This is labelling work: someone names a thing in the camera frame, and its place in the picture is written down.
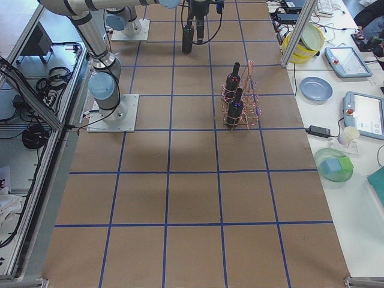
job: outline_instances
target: yellow container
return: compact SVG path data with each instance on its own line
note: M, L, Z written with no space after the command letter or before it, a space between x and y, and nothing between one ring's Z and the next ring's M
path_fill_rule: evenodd
M325 43L323 33L321 32L321 30L318 27L316 27L316 31L319 33L319 37L320 37L321 43L322 43L322 45L321 45L321 48L322 48L324 43ZM290 40L290 36L291 36L291 33L289 33L287 35L287 37L284 39L283 43L281 44L281 49L282 49L283 53L287 49L287 45L288 45L288 42ZM301 42L299 42L290 61L292 63L296 63L296 64L306 63L310 58L312 58L314 55L316 55L321 50L321 48L318 50L309 50Z

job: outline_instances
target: blue plate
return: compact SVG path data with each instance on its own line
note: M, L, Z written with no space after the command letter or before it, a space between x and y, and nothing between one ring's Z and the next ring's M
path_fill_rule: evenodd
M325 101L333 93L330 84L318 77L304 78L300 83L300 89L306 98L314 101Z

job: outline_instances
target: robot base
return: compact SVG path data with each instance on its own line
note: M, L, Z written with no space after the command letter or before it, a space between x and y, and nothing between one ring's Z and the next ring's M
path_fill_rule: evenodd
M149 24L151 21L149 19L139 19L139 22L142 26L142 29L139 33L130 37L123 34L121 31L114 30L111 40L115 42L148 41Z
M122 120L105 121L101 120L87 127L88 132L134 132L136 124L137 108L139 106L138 94L122 94L121 100L127 107L127 115ZM96 101L92 109L98 109ZM102 119L99 113L91 114L89 122L95 122Z

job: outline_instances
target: white keyboard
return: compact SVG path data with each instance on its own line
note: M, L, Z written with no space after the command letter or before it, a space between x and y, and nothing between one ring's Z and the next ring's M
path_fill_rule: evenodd
M315 11L317 15L323 17L332 17L334 15L331 0L318 0Z

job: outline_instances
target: tile floor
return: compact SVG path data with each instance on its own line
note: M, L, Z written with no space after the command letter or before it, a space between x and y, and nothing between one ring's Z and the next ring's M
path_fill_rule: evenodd
M189 55L180 12L138 7L148 42L113 43L121 92L140 94L136 132L81 132L43 277L52 288L344 287L265 3L228 1L217 37ZM221 84L246 59L263 114L228 131Z

